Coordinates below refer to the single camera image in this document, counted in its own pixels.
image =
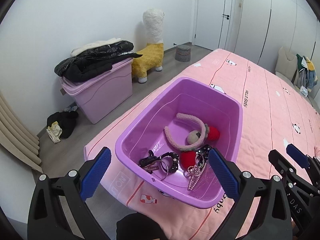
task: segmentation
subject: blue gripper pad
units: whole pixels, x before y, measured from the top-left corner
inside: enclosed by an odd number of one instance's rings
[[[303,169],[310,166],[307,156],[305,156],[297,147],[293,144],[288,144],[286,148],[287,154],[294,159],[294,161]]]
[[[240,197],[239,183],[215,149],[209,152],[209,164],[227,196],[237,202]]]
[[[110,163],[111,151],[106,148],[82,179],[80,197],[83,201],[93,196]]]

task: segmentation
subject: black puffer jacket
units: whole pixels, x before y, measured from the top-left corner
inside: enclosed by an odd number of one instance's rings
[[[111,45],[88,49],[76,57],[70,57],[60,62],[54,72],[72,82],[84,82],[111,70],[112,64],[129,57],[142,56],[130,52],[132,50],[133,44],[129,41],[119,41]]]

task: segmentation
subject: red pom-pom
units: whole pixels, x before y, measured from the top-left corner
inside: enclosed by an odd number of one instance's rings
[[[187,170],[196,164],[196,153],[194,151],[182,152],[179,157],[180,166]]]
[[[218,129],[213,126],[209,126],[209,133],[208,133],[207,139],[209,141],[216,141],[219,139],[219,137],[220,137],[220,132],[218,131]]]

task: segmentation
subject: houndstooth stool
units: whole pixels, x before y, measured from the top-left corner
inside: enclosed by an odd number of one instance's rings
[[[191,47],[187,45],[178,45],[175,59],[181,62],[188,62],[191,59]]]

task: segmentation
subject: bed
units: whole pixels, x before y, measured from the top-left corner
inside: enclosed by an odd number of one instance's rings
[[[112,161],[102,186],[117,200],[156,221],[169,239],[209,239],[223,221],[233,200],[226,195],[209,209],[197,209],[171,198],[144,182],[123,166],[115,155],[115,143],[125,128],[166,87],[179,77],[190,77],[208,86],[219,86],[243,107],[243,128],[236,164],[257,178],[270,178],[277,171],[268,161],[268,153],[278,150],[308,180],[285,151],[293,143],[304,154],[314,156],[320,141],[320,116],[286,82],[256,64],[228,51],[217,49],[186,68],[159,87],[101,131],[84,147],[85,160],[93,159],[107,146]],[[258,199],[253,202],[239,235],[245,234],[254,217]]]

